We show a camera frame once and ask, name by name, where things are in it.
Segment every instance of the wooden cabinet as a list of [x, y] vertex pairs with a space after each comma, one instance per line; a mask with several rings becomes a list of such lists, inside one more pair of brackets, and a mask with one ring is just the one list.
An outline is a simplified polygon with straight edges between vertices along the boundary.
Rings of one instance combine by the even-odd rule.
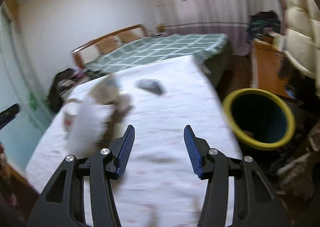
[[255, 39], [252, 43], [252, 88], [274, 93], [283, 99], [290, 99], [285, 91], [287, 80], [278, 77], [283, 53], [272, 45]]

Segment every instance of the green plaid bedspread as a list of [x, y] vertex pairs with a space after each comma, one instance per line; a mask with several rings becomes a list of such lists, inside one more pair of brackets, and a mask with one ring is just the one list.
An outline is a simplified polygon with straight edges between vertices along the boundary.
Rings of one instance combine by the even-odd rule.
[[184, 55], [194, 55], [203, 63], [221, 53], [228, 41], [226, 34], [172, 35], [161, 38], [145, 37], [121, 46], [86, 63], [89, 74], [106, 75], [131, 67], [158, 62]]

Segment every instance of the metal pin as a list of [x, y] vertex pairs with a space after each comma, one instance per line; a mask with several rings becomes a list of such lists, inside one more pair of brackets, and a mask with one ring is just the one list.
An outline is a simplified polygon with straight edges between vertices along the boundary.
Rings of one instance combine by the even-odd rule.
[[248, 162], [248, 163], [251, 163], [251, 162], [253, 161], [253, 158], [250, 157], [250, 156], [245, 156], [245, 157], [244, 157], [244, 161], [245, 161], [245, 162]]
[[107, 154], [110, 153], [110, 149], [102, 149], [102, 150], [100, 150], [100, 153], [101, 153], [102, 155], [107, 155]]
[[75, 157], [74, 157], [73, 155], [69, 155], [69, 156], [66, 157], [66, 161], [67, 161], [67, 162], [71, 162], [71, 161], [73, 161], [74, 159], [75, 159]]
[[209, 154], [210, 155], [217, 155], [218, 151], [216, 149], [209, 149]]

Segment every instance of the yellow bucket rim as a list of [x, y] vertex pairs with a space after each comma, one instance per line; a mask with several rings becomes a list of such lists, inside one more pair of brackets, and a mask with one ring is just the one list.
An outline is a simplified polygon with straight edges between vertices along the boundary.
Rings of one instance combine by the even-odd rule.
[[[244, 133], [239, 128], [239, 126], [237, 125], [237, 123], [235, 122], [235, 120], [233, 119], [233, 116], [232, 116], [232, 112], [231, 112], [232, 104], [240, 96], [245, 95], [245, 94], [249, 94], [249, 93], [266, 96], [269, 99], [271, 99], [272, 101], [274, 101], [281, 108], [281, 110], [284, 113], [284, 116], [287, 119], [287, 130], [286, 130], [286, 133], [284, 134], [284, 136], [282, 137], [282, 139], [280, 139], [279, 141], [274, 142], [274, 143], [262, 143], [262, 142], [259, 142], [255, 139], [251, 138], [250, 136], [248, 136], [246, 133]], [[270, 93], [268, 91], [261, 90], [261, 89], [252, 89], [252, 88], [239, 89], [239, 90], [236, 90], [236, 91], [230, 93], [223, 100], [222, 105], [225, 110], [225, 114], [227, 116], [229, 126], [233, 130], [237, 139], [239, 139], [241, 142], [243, 142], [244, 144], [246, 144], [249, 147], [252, 147], [252, 148], [255, 148], [258, 150], [276, 150], [276, 149], [279, 149], [280, 147], [283, 147], [284, 145], [286, 145], [293, 137], [293, 134], [295, 131], [294, 116], [293, 116], [290, 108], [287, 106], [287, 104], [273, 93]]]

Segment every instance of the brown floor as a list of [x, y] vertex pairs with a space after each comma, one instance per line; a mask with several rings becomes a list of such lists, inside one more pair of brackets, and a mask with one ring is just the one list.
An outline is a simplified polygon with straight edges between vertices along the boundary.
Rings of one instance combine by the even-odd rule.
[[221, 101], [231, 92], [250, 88], [252, 80], [251, 60], [248, 56], [231, 55], [216, 91]]

